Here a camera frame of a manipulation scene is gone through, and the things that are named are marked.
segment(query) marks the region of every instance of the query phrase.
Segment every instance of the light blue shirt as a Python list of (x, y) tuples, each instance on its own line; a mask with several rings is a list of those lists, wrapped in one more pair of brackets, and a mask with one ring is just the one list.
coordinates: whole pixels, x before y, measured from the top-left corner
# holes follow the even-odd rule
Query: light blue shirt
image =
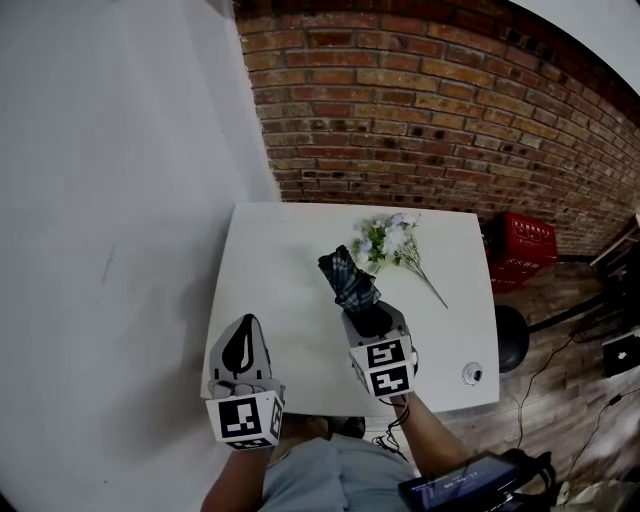
[(269, 467), (260, 510), (406, 512), (398, 484), (413, 478), (411, 465), (367, 441), (313, 439)]

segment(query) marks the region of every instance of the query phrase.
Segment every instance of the white table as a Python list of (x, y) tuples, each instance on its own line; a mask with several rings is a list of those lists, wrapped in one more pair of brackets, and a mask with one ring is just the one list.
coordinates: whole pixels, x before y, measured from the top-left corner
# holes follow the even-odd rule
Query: white table
[[(211, 398), (208, 356), (222, 331), (246, 313), (262, 325), (285, 410), (327, 416), (382, 416), (389, 408), (358, 382), (348, 357), (341, 309), (318, 258), (358, 235), (377, 213), (420, 213), (422, 266), (447, 302), (404, 268), (381, 271), (382, 300), (399, 309), (420, 355), (415, 390), (433, 411), (499, 399), (498, 342), (489, 271), (475, 215), (375, 206), (250, 203), (235, 207), (220, 267), (201, 394)], [(467, 363), (484, 371), (470, 387)]]

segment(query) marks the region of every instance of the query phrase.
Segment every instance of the brick wall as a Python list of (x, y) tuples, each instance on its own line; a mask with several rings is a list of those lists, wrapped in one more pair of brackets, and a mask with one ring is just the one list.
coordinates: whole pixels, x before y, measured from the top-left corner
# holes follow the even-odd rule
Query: brick wall
[(554, 224), (563, 254), (623, 229), (640, 99), (610, 68), (504, 2), (364, 3), (238, 8), (283, 200), (510, 210)]

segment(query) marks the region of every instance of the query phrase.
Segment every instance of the human arm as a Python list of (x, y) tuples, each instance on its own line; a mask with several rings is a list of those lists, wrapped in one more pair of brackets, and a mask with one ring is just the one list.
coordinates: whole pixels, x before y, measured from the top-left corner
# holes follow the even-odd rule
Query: human arm
[(256, 512), (272, 449), (233, 452), (220, 478), (207, 493), (200, 512)]
[(401, 425), (402, 431), (422, 476), (446, 473), (470, 457), (465, 446), (440, 423), (415, 393), (391, 398), (398, 416), (402, 414), (405, 400), (409, 402), (410, 413)]

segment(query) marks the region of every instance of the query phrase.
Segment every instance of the red crate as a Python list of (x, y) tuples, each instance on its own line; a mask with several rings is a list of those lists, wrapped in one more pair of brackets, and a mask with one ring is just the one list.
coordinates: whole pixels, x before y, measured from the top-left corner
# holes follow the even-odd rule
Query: red crate
[(508, 293), (558, 259), (553, 226), (504, 213), (487, 229), (494, 293)]

